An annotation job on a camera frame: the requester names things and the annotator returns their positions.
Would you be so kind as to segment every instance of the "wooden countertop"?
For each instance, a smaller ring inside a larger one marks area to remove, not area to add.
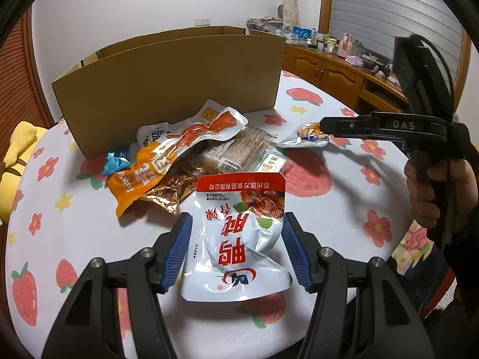
[[[320,58],[322,58],[326,61],[331,61],[333,63],[340,64],[341,67],[343,67],[344,69],[352,71],[353,73],[356,73],[356,74],[362,76],[363,78],[366,78],[367,80],[376,83],[377,85],[381,86],[382,88],[384,88],[387,91],[394,94],[396,97],[398,97],[399,99],[401,99],[405,103],[408,102],[406,97],[404,97],[404,95],[402,93],[402,90],[399,86],[394,85],[392,82],[390,82],[388,80],[382,80],[380,78],[377,78],[377,77],[371,75],[370,70],[363,69],[362,67],[353,66],[352,64],[346,62],[344,60],[344,58],[341,58],[341,57],[337,56],[336,54],[329,54],[326,51],[310,49],[310,48],[307,48],[307,47],[293,46],[291,44],[287,44],[286,47],[289,47],[289,48],[291,48],[293,50],[296,50],[296,51],[305,52],[305,53],[310,54],[310,55],[319,56]]]

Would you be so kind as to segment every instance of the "window blind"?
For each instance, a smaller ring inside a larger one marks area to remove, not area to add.
[[[462,26],[442,0],[332,0],[329,32],[340,39],[349,33],[391,60],[394,37],[418,33],[434,43],[456,75]]]

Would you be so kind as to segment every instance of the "metal screw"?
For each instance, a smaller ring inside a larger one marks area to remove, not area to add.
[[[102,264],[103,264],[103,260],[102,260],[101,258],[93,258],[93,259],[90,261],[90,266],[92,266],[93,268],[98,268],[98,267],[100,267]]]
[[[380,258],[379,256],[375,256],[375,257],[371,258],[371,263],[375,267],[382,267],[382,266],[384,266],[384,259]]]
[[[334,251],[329,247],[323,247],[319,252],[325,258],[330,258],[334,254]]]
[[[143,249],[140,251],[140,255],[141,255],[143,258],[149,258],[149,257],[152,256],[154,253],[155,253],[155,250],[154,250],[153,248],[150,248],[150,247],[143,248]]]

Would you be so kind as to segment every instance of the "round table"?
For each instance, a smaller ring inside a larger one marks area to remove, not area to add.
[[[251,125],[278,135],[278,142],[304,122],[354,115],[322,90],[282,72],[275,108],[245,116]],[[285,209],[303,229],[345,258],[387,259],[413,221],[401,151],[390,142],[334,139],[320,149],[287,154],[293,162],[286,173]],[[88,261],[130,258],[175,221],[148,202],[118,219],[116,199],[100,174],[103,163],[103,156],[85,159],[68,126],[60,123],[38,142],[23,173],[9,224],[6,284],[16,333],[36,358]],[[181,204],[183,212],[192,212],[194,198]],[[178,286],[159,296],[180,359],[268,358],[304,337],[315,296],[295,280],[281,238],[270,256],[293,275],[289,290],[235,303],[187,302]],[[125,355],[134,358],[127,304],[122,290]]]

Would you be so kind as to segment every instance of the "human hand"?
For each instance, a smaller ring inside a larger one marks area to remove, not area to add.
[[[471,213],[478,204],[478,187],[476,177],[468,161],[451,159],[451,181],[456,183],[456,217],[453,232],[461,231],[469,222]],[[409,189],[409,201],[413,207],[413,217],[424,228],[434,228],[441,213],[432,201],[434,190],[430,183],[424,184],[417,178],[414,165],[408,161],[404,167]],[[427,174],[434,181],[447,180],[447,161],[443,159],[429,168]]]

